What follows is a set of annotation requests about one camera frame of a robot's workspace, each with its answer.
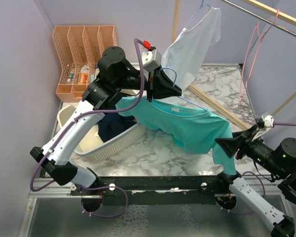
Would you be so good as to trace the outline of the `pink wire hanger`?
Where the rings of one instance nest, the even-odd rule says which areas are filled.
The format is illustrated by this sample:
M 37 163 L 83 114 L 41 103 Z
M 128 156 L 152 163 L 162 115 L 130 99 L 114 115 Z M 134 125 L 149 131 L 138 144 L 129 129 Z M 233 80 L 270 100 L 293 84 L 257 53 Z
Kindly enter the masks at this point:
M 249 41 L 249 45 L 248 45 L 248 48 L 247 48 L 247 51 L 246 51 L 245 60 L 244 60 L 243 66 L 242 66 L 242 73 L 241 73 L 242 84 L 240 84 L 239 97 L 238 97 L 239 102 L 243 102 L 244 101 L 245 95 L 247 94 L 248 81 L 251 78 L 252 71 L 253 71 L 254 66 L 255 66 L 256 58 L 257 58 L 258 53 L 259 53 L 259 48 L 260 48 L 260 46 L 261 46 L 261 44 L 263 42 L 263 39 L 265 38 L 266 34 L 275 25 L 275 22 L 277 21 L 277 18 L 279 16 L 279 13 L 280 13 L 280 10 L 277 9 L 274 20 L 272 21 L 272 23 L 269 26 L 269 28 L 263 34 L 261 34 L 261 32 L 259 30 L 259 22 L 257 22 L 256 25 L 254 26 L 254 29 L 253 29 L 253 32 L 252 32 L 252 35 L 251 35 L 251 38 L 250 38 L 250 41 Z M 248 65 L 248 63 L 247 63 L 248 56 L 249 56 L 251 50 L 254 47 L 253 39 L 254 39 L 255 36 L 257 36 L 257 39 L 256 39 L 255 43 L 258 41 L 258 46 L 257 46 L 256 52 L 254 54 L 253 61 L 251 63 L 249 74 L 247 76 L 245 76 L 245 69 L 246 69 L 246 67 Z

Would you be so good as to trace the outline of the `teal green t shirt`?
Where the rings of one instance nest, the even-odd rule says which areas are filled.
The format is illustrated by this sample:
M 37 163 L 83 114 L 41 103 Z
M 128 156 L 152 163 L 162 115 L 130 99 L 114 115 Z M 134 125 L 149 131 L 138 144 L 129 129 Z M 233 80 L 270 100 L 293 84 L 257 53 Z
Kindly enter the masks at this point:
M 149 102 L 144 96 L 136 102 L 134 97 L 123 97 L 116 108 L 124 117 L 133 116 L 151 130 L 162 130 L 170 134 L 175 146 L 191 154 L 212 152 L 213 162 L 222 165 L 224 173 L 235 175 L 233 158 L 229 158 L 216 143 L 217 138 L 231 138 L 231 125 L 228 120 L 205 109 L 183 107 L 160 100 Z

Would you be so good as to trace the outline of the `navy blue t shirt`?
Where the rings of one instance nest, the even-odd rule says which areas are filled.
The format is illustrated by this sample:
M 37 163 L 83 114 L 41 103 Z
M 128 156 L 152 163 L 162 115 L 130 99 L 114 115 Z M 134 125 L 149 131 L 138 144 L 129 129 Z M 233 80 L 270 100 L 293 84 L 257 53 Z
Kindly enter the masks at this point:
M 98 135 L 103 142 L 118 136 L 137 122 L 133 116 L 123 117 L 117 113 L 106 114 L 98 122 Z

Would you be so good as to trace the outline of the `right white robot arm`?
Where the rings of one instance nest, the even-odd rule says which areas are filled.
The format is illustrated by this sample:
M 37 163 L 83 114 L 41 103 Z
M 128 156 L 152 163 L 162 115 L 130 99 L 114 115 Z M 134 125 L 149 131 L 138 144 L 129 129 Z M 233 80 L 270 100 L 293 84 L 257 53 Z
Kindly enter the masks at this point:
M 222 193 L 232 192 L 242 199 L 264 222 L 273 237 L 296 237 L 296 138 L 285 138 L 273 150 L 264 144 L 262 135 L 273 126 L 253 125 L 242 132 L 234 132 L 231 138 L 217 138 L 216 143 L 228 157 L 251 158 L 265 168 L 272 181 L 280 180 L 279 190 L 291 204 L 290 217 L 268 203 L 254 191 L 240 175 L 222 175 L 217 180 L 217 188 Z

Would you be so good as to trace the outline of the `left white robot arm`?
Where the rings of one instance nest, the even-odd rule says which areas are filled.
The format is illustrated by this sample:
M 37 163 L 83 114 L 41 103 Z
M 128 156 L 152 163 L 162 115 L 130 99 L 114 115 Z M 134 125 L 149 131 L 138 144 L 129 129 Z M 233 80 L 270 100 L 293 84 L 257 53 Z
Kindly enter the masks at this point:
M 70 162 L 74 149 L 106 114 L 119 113 L 116 104 L 123 89 L 147 93 L 147 100 L 180 96 L 182 90 L 165 74 L 161 67 L 161 54 L 143 42 L 144 54 L 137 49 L 139 69 L 126 59 L 121 47 L 107 48 L 98 61 L 99 73 L 82 95 L 76 110 L 61 130 L 43 147 L 33 147 L 30 155 L 58 185 L 69 182 L 82 186 L 89 195 L 99 189 L 97 175 L 88 168 Z

